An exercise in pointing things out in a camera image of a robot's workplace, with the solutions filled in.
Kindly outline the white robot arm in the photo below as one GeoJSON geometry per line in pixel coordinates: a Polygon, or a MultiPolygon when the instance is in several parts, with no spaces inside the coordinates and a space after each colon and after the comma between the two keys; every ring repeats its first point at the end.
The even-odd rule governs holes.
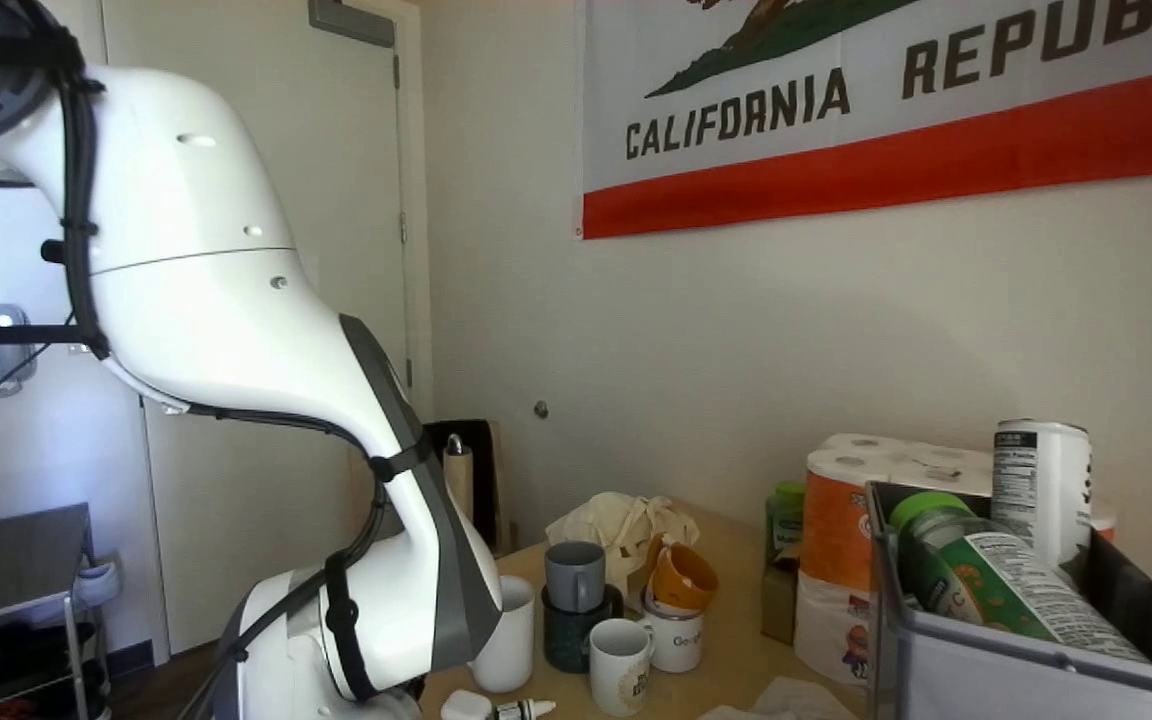
{"type": "Polygon", "coordinates": [[[421,684],[480,655],[502,577],[365,321],[323,306],[231,106],[108,70],[39,0],[0,0],[0,188],[61,215],[66,324],[187,416],[316,428],[371,467],[365,534],[258,583],[180,720],[421,720],[421,684]]]}

